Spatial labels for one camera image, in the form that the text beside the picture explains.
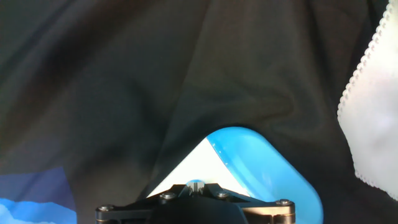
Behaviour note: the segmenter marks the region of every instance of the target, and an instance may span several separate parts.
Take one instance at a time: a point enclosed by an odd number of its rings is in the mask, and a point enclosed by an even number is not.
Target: white towel
[[[398,200],[398,0],[390,0],[337,114],[356,176]]]

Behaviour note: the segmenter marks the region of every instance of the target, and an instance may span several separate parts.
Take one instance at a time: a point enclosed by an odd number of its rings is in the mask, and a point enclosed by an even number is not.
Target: black metal bracket
[[[103,205],[95,210],[95,218],[97,224],[193,222],[191,219],[212,223],[206,213],[212,220],[217,217],[218,224],[295,223],[295,204],[289,200],[263,202],[222,189],[218,184],[197,183],[173,185],[165,192],[124,207]]]

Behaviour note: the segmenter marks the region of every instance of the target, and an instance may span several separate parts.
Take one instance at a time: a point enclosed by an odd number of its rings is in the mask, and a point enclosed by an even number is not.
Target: black fabric
[[[0,2],[0,175],[63,167],[78,223],[147,195],[207,135],[251,128],[325,223],[398,223],[336,119],[387,1]]]

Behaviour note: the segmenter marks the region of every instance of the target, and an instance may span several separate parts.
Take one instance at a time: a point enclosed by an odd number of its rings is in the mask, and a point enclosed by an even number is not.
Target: bolt head
[[[290,200],[287,200],[287,199],[280,199],[280,200],[276,201],[276,203],[278,205],[290,205],[292,202]]]
[[[220,192],[217,193],[217,197],[218,198],[226,198],[228,196],[229,196],[229,194],[227,192],[225,192],[225,191],[220,191]]]
[[[164,200],[171,200],[171,199],[175,198],[176,196],[177,195],[173,192],[164,192],[160,195],[160,198],[164,199]]]
[[[98,207],[98,210],[101,212],[108,212],[114,209],[113,205],[102,205],[100,207]]]

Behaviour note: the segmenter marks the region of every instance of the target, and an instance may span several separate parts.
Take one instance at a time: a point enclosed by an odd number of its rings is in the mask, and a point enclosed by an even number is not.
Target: light blue cover
[[[296,224],[322,224],[317,191],[260,134],[247,128],[223,128],[207,136],[221,160],[248,194],[266,202],[295,203]]]

